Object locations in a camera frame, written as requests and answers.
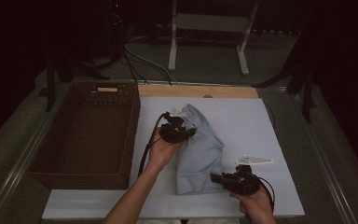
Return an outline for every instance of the wrist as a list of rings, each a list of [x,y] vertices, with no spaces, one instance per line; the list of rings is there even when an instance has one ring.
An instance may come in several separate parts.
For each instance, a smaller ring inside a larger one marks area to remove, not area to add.
[[[253,220],[254,224],[276,224],[275,217],[273,215],[271,216],[262,216],[258,220]]]
[[[161,170],[162,170],[161,167],[148,163],[145,167],[144,172],[148,172],[149,174],[153,174],[153,175],[158,175],[159,172],[161,172]]]

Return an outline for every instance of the human hand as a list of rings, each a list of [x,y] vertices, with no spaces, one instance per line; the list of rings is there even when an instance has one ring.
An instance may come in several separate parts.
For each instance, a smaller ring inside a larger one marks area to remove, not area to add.
[[[230,192],[229,195],[240,200],[240,211],[249,215],[254,224],[275,224],[276,220],[272,215],[269,194],[264,188],[260,188],[250,196],[242,196]]]
[[[173,153],[182,143],[168,143],[161,135],[159,135],[160,128],[156,129],[152,143],[154,143],[149,151],[149,162],[145,169],[153,169],[160,172],[162,168],[171,160]]]

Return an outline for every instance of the forearm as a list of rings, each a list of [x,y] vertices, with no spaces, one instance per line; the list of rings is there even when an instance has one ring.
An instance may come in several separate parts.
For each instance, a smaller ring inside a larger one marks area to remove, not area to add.
[[[156,182],[158,173],[158,169],[146,167],[144,172],[112,208],[103,223],[136,223],[147,195]]]

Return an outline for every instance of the finger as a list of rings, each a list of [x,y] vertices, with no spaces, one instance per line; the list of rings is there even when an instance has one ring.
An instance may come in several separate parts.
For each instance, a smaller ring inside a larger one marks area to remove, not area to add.
[[[242,213],[244,213],[245,215],[248,214],[248,212],[246,211],[246,207],[243,206],[242,203],[240,203],[240,211],[241,211]]]

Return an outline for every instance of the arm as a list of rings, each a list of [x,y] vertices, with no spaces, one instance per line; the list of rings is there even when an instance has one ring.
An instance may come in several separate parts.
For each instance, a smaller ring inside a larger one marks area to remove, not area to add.
[[[154,141],[160,138],[158,131]],[[147,195],[156,183],[159,172],[171,160],[174,151],[181,144],[170,144],[159,139],[149,151],[149,161],[144,172],[138,177],[133,185],[121,197],[106,216],[103,223],[128,224],[136,223]]]
[[[264,188],[253,195],[242,196],[233,192],[229,195],[240,200],[240,211],[248,214],[254,224],[276,224],[272,214],[269,195]]]

